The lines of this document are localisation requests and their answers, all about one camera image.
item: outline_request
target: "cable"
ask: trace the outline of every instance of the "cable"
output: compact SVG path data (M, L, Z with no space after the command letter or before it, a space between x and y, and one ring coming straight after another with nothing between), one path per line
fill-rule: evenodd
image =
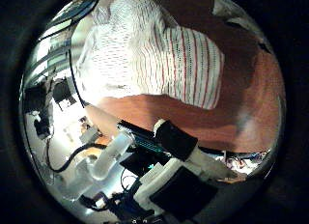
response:
M78 99L79 99L79 101L81 103L81 106L83 108L85 108L85 101L84 101L84 99L79 94L77 83L76 83L76 79L75 79L75 75L74 75L74 72L73 72L73 67L72 67L72 63L71 63L71 52L70 52L70 50L69 50L69 62L70 62L71 79L73 80L73 85L74 85L75 91L77 93L77 96L78 96Z
M106 148L106 145L95 144L95 143L86 144L86 145L76 149L70 155L69 159L66 161L66 163L63 166L61 166L59 169L54 169L51 166L50 159L49 159L50 140L51 140L51 138L49 138L46 142L46 164L50 168L50 170L53 171L54 173L61 173L61 172L65 171L70 166L70 163L73 161L73 159L76 157L76 155L79 154L80 152L84 151L84 150L87 150L87 149L90 149L90 148L97 148L97 149L104 150Z
M120 183L121 183L121 185L122 185L123 190L124 190L125 192L128 192L127 187L124 186L124 179L125 179L125 178L135 178L135 179L138 179L138 178L137 178L137 177L134 177L134 176L132 176L132 175L127 175L127 176L124 177L124 172L125 172L125 170L126 170L126 168L123 170L122 175L120 176Z
M124 186L124 182L123 182L123 176L124 176L124 172L125 172L126 168L123 170L122 175L120 176L120 183L122 185L122 188L125 192L127 192L126 187Z

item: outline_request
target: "wooden surface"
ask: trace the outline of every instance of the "wooden surface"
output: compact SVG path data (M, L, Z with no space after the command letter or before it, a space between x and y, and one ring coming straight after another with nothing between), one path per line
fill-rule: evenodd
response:
M212 111L166 96L103 98L99 108L152 130L160 119L199 138L202 146L231 152L262 152L275 139L278 96L284 87L275 58L246 30L213 17L212 0L156 0L180 25L207 34L225 54L220 101Z

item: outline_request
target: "red stripe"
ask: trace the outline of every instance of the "red stripe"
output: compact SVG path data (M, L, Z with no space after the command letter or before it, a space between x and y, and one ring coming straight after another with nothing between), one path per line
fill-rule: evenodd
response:
M210 50L209 50L209 42L207 40L207 38L205 37L205 44L206 44L206 53L207 53L207 68L206 68L206 71L207 71L207 82L206 82L206 87L205 87L205 93L204 93L204 98L203 98L203 102L202 102L202 107L204 107L204 103L205 103L205 99L206 99L206 94L207 94L207 91L208 91L208 87L209 87L209 80L210 80L210 60L211 60L211 57L210 57Z
M183 39L183 58L184 58L184 67L183 67L183 77L184 77L183 88L184 88L184 93L183 93L183 101L185 101L185 91L186 91L186 54L185 54L183 28L182 28L182 39Z
M157 34L156 34L156 30L155 30L155 28L154 28L154 36L155 36L155 43L156 43L156 46L157 46L157 49L158 49L158 51L159 51L159 53L161 52L160 50L160 47L159 47L159 45L158 45L158 43L157 43ZM162 87L161 87L161 92L163 92L163 86L164 86L164 70L163 70L163 64L161 63L161 61L160 61L160 57L158 58L158 62L160 63L160 66L161 66L161 73L162 73Z
M166 56L166 66L167 66L167 73L168 73L168 77L167 78L170 78L170 66L168 64L168 54L165 54ZM170 81L168 82L168 86L167 86L167 95L170 95Z
M172 42L172 30L170 30L170 42L173 54L173 62L174 62L174 98L176 97L176 63L175 63L175 53L173 49L173 42Z
M216 101L218 100L218 97L219 97L219 94L220 94L219 92L220 92L220 84L221 84L221 79L222 79L222 74L223 74L224 62L223 62L223 56L222 56L221 53L219 54L219 56L220 56L220 73L219 73L219 76L218 76L218 86L216 87L215 98L214 98L214 101L212 103L211 109L213 109L214 106L216 105Z
M194 100L195 100L195 93L196 93L196 81L197 81L197 45L196 45L196 39L195 39L195 35L194 32L192 32L193 34L193 40L194 40L194 60L195 60L195 75L194 75L194 91L193 91L193 104L194 104Z
M142 53L142 55L143 55L143 57L144 57L144 70L142 69L142 71L144 71L145 72L145 80L144 80L144 82L145 82L145 85L146 85L146 87L147 87L147 91L149 92L149 87L148 87L148 84L147 84L147 78L148 78L148 75L147 75L147 72L148 72L148 70L147 70L147 66L146 66L146 61L145 61L145 59L146 59L146 57L145 57L145 54L143 53L143 51L142 51L142 49L141 49L141 53Z

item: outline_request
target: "black cable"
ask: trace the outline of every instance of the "black cable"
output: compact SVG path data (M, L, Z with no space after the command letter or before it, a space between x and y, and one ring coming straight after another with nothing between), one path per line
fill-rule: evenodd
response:
M54 33L51 33L51 34L49 34L49 35L46 35L46 36L44 36L44 37L42 37L42 38L39 38L38 40L37 40L37 43L39 43L39 42L41 42L42 40L44 40L44 39L47 39L47 38L50 38L50 37L52 37L52 36L54 36L54 35L56 35L56 34L59 34L59 33L61 33L61 32L63 32L63 31L65 31L66 29L69 29L69 28L71 28L73 25L75 25L75 24L77 24L81 19L83 19L86 15L88 15L95 7L96 7L96 5L97 5L97 3L98 3L98 0L94 0L94 4L89 4L88 6L86 6L83 10L81 10L81 11L79 11L76 15L74 15L72 18L68 18L67 20L64 20L63 22L66 22L66 21L68 21L69 19L71 19L71 22L70 22L70 24L67 26L67 27L64 27L64 28L62 28L62 29L60 29L60 30L58 30L58 31L56 31L56 32L54 32ZM92 6L92 8L87 12L87 13L85 13L84 15L82 15L82 16L80 16L78 19L74 19L74 17L75 16L78 16L79 14L81 14L82 12L84 12L87 8L89 8L90 6Z
M85 101L83 98L81 98L80 94L79 94L79 91L78 91L78 88L77 88L77 84L76 84L76 79L75 79L75 75L74 75L74 72L73 72L73 67L72 67L72 63L71 63L71 53L70 53L70 50L69 50L69 62L70 62L70 74L71 74L71 79L73 80L73 84L74 84L74 87L75 87L75 91L77 93L77 96L78 96L78 99L82 105L83 108L85 108Z
M69 157L69 159L66 161L66 163L61 166L59 169L54 169L51 164L50 164L50 159L49 159L49 148L50 148L50 140L51 138L49 138L47 140L46 143L46 164L47 166L50 168L51 171L53 171L54 173L61 173L63 171L65 171L69 166L70 163L73 161L73 159L76 157L77 154L79 154L80 152L90 149L90 148L97 148L97 149L101 149L104 150L106 148L106 145L101 145L101 144L86 144L78 149L76 149Z
M125 192L127 192L126 187L124 186L124 182L123 182L123 176L124 176L124 172L125 172L126 168L123 170L122 175L120 176L120 183L122 185L122 188Z
M125 178L135 178L138 179L137 177L134 177L133 175L127 175L124 177L124 172L125 172L126 168L123 170L122 175L120 176L120 183L122 185L122 188L125 192L128 192L127 187L124 186L124 179Z

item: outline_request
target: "white striped fabric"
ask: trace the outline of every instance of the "white striped fabric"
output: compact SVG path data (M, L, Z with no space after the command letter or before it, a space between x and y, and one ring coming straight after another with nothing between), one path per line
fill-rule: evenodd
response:
M179 26L152 0L115 0L94 16L77 62L86 100L168 95L216 106L224 55L206 35Z

